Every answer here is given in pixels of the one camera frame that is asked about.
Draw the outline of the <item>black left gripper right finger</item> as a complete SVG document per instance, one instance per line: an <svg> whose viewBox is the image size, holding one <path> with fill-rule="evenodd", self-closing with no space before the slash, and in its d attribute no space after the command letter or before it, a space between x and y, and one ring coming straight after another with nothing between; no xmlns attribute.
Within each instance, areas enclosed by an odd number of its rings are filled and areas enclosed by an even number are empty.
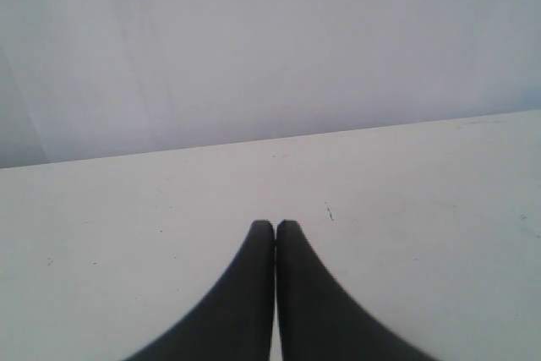
<svg viewBox="0 0 541 361"><path fill-rule="evenodd" d="M426 360L335 280L296 221L276 229L276 300L284 360Z"/></svg>

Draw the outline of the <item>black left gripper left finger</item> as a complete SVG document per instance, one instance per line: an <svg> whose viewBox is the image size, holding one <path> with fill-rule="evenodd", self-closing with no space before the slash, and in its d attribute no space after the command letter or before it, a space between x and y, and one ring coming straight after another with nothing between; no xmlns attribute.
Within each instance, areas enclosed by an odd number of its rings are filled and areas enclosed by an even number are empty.
<svg viewBox="0 0 541 361"><path fill-rule="evenodd" d="M131 360L268 360L275 311L275 234L267 220L249 228L210 291Z"/></svg>

